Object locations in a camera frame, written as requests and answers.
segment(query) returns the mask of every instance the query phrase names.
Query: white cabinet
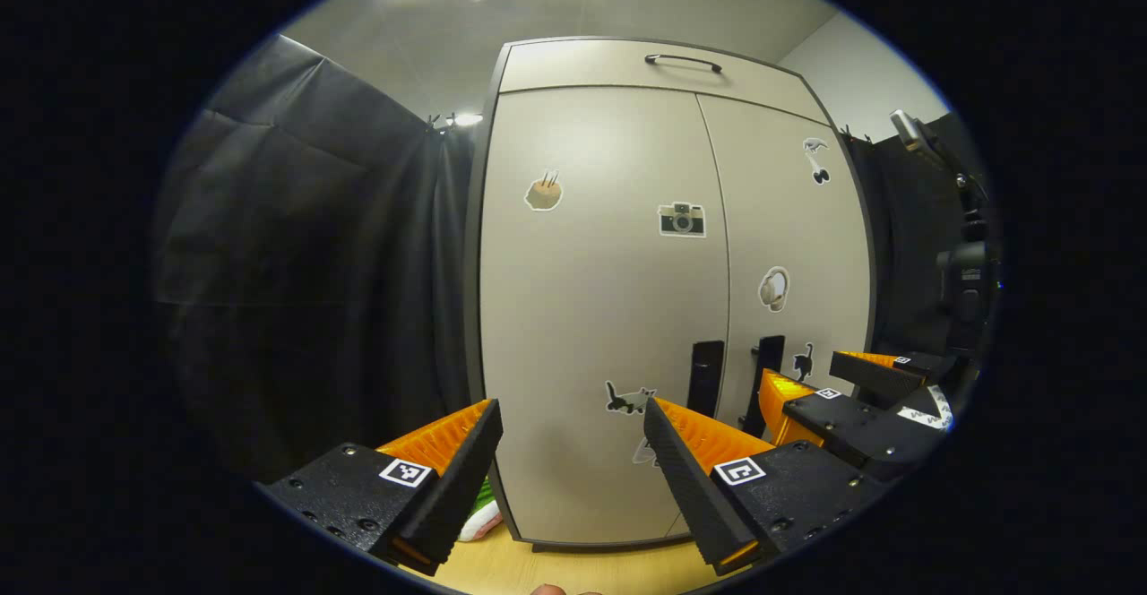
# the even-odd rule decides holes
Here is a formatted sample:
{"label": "white cabinet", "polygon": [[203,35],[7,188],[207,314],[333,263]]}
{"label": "white cabinet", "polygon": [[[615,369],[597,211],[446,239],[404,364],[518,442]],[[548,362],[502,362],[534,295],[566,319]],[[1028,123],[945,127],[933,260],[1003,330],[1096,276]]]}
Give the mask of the white cabinet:
{"label": "white cabinet", "polygon": [[[833,130],[754,104],[697,96],[712,141],[728,233],[729,330],[717,418],[736,424],[752,390],[751,350],[785,335],[780,371],[850,393],[828,376],[833,351],[865,351],[873,310],[860,195]],[[827,171],[828,181],[813,174]],[[760,298],[764,277],[787,283],[783,305]]]}
{"label": "white cabinet", "polygon": [[[531,191],[553,178],[536,210]],[[703,238],[662,235],[658,206],[673,202],[701,208]],[[520,534],[664,538],[678,508],[660,469],[641,461],[642,414],[607,408],[606,382],[618,396],[646,387],[684,404],[693,343],[726,337],[720,189],[696,97],[500,96],[479,266],[485,391],[501,402],[498,472]]]}
{"label": "white cabinet", "polygon": [[805,378],[850,390],[828,362],[865,350],[872,275],[843,147],[801,77],[696,47],[512,44],[491,89],[467,349],[474,398],[502,406],[504,517],[543,545],[686,534],[641,407],[688,404],[696,343],[725,343],[712,390],[734,426],[766,335],[786,337],[783,374],[812,343]]}

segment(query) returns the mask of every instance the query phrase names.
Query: ceiling light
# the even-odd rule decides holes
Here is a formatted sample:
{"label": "ceiling light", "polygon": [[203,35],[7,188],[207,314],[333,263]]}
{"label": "ceiling light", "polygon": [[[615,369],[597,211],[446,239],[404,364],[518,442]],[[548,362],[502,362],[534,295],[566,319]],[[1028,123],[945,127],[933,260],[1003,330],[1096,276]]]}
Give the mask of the ceiling light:
{"label": "ceiling light", "polygon": [[454,122],[452,123],[452,125],[471,126],[476,125],[479,122],[482,122],[482,115],[475,112],[463,112],[462,115],[459,115],[459,117],[454,117]]}

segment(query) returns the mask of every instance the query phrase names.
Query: sticker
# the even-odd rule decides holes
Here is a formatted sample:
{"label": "sticker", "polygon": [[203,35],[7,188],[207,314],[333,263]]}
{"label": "sticker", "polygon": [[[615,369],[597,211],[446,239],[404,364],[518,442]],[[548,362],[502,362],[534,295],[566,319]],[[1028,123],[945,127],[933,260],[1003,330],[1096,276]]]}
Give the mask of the sticker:
{"label": "sticker", "polygon": [[379,476],[398,485],[418,487],[430,476],[430,468],[403,461],[401,459],[395,459]]}
{"label": "sticker", "polygon": [[828,171],[824,166],[818,165],[817,159],[812,154],[819,150],[827,150],[828,142],[821,141],[820,138],[806,138],[804,139],[804,158],[809,159],[809,165],[812,166],[812,179],[818,183],[818,186],[824,186],[828,182]]}
{"label": "sticker", "polygon": [[645,414],[646,402],[648,402],[653,394],[657,393],[657,390],[655,387],[640,387],[639,391],[633,393],[617,396],[614,383],[606,379],[606,393],[609,396],[609,402],[606,404],[606,412],[632,416],[633,414]]}
{"label": "sticker", "polygon": [[780,313],[785,310],[789,285],[788,269],[779,265],[771,267],[768,273],[765,273],[765,277],[760,280],[760,288],[758,288],[762,306],[768,306],[773,313]]}
{"label": "sticker", "polygon": [[657,206],[661,236],[705,236],[705,210],[700,204],[672,202]]}
{"label": "sticker", "polygon": [[637,452],[633,453],[633,464],[640,465],[641,463],[648,463],[648,461],[653,461],[654,468],[661,467],[657,464],[657,453],[653,451],[649,440],[643,437],[641,443],[638,444]]}
{"label": "sticker", "polygon": [[952,428],[952,407],[947,404],[947,397],[936,385],[928,387],[928,393],[933,396],[933,402],[936,404],[936,412],[939,413],[939,416],[924,414],[910,407],[900,407],[897,416],[904,416],[914,423],[928,424],[929,428],[936,430],[950,430]]}
{"label": "sticker", "polygon": [[725,479],[728,485],[741,485],[742,483],[765,476],[765,471],[754,463],[752,459],[748,457],[713,465],[713,469],[717,470],[717,473],[720,473],[720,478]]}
{"label": "sticker", "polygon": [[549,211],[562,202],[562,187],[561,183],[557,183],[557,174],[560,174],[559,171],[554,171],[553,179],[551,179],[547,172],[543,178],[530,182],[530,188],[525,190],[524,196],[525,204],[530,206],[530,210]]}
{"label": "sticker", "polygon": [[804,346],[809,347],[809,353],[793,357],[793,370],[801,374],[801,377],[796,379],[798,383],[812,377],[812,343],[805,343]]}

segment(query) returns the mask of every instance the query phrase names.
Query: orange gripper pad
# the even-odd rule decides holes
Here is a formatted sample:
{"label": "orange gripper pad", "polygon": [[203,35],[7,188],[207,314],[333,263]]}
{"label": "orange gripper pad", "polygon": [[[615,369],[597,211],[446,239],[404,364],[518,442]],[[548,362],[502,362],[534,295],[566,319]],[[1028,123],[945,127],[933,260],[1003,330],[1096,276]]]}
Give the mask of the orange gripper pad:
{"label": "orange gripper pad", "polygon": [[660,398],[654,399],[707,476],[712,472],[713,465],[725,461],[744,459],[774,449],[773,445],[758,437],[747,434],[709,416],[702,416],[690,408],[673,405]]}
{"label": "orange gripper pad", "polygon": [[760,405],[760,415],[764,416],[765,424],[768,424],[768,431],[773,432],[773,445],[780,447],[780,445],[787,445],[795,440],[807,440],[817,447],[824,447],[825,439],[822,437],[812,433],[803,424],[785,414],[785,404],[788,400],[804,398],[804,396],[811,396],[816,391],[814,387],[786,378],[778,371],[765,369],[760,376],[760,391],[757,393],[757,400]]}
{"label": "orange gripper pad", "polygon": [[454,453],[461,447],[489,405],[490,400],[486,399],[467,408],[460,408],[451,415],[381,445],[376,452],[434,468],[438,470],[440,477],[446,473],[446,468],[454,460]]}
{"label": "orange gripper pad", "polygon": [[881,367],[889,367],[894,369],[894,362],[896,362],[895,355],[881,355],[879,353],[855,353],[855,351],[837,351],[837,353],[844,355],[851,355],[852,358],[864,359],[866,362],[880,363]]}

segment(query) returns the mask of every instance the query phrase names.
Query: wooden floor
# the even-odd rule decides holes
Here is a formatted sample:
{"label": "wooden floor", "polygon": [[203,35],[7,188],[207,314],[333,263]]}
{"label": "wooden floor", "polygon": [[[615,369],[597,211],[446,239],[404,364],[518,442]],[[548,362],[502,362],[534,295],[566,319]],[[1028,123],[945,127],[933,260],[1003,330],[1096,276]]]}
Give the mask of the wooden floor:
{"label": "wooden floor", "polygon": [[502,524],[477,541],[455,543],[450,561],[428,579],[471,595],[530,595],[541,584],[567,595],[665,595],[724,578],[692,541],[625,553],[533,553],[529,543],[513,541]]}

